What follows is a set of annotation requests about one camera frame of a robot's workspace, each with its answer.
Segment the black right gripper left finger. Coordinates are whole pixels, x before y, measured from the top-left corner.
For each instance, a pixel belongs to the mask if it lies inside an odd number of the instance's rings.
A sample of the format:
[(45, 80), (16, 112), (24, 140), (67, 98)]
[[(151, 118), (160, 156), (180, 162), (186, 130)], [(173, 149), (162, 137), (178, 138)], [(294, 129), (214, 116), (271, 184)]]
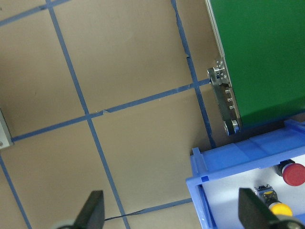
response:
[(102, 190), (92, 191), (75, 221), (54, 229), (102, 229), (105, 223), (104, 195)]

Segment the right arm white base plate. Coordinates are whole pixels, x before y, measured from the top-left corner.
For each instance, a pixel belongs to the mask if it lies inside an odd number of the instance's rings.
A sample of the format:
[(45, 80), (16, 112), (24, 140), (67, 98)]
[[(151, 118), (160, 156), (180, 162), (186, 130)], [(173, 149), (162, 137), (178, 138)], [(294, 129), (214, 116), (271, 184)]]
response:
[(11, 139), (7, 123), (5, 121), (2, 111), (0, 111), (0, 148), (4, 149), (12, 145), (14, 145), (14, 143)]

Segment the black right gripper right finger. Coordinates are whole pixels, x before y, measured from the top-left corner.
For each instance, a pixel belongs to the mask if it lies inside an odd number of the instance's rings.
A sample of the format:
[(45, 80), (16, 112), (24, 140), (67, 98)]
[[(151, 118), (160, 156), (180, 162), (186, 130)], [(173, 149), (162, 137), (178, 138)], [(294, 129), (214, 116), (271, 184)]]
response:
[(292, 216), (275, 215), (249, 188), (239, 189), (238, 218), (245, 229), (303, 229)]

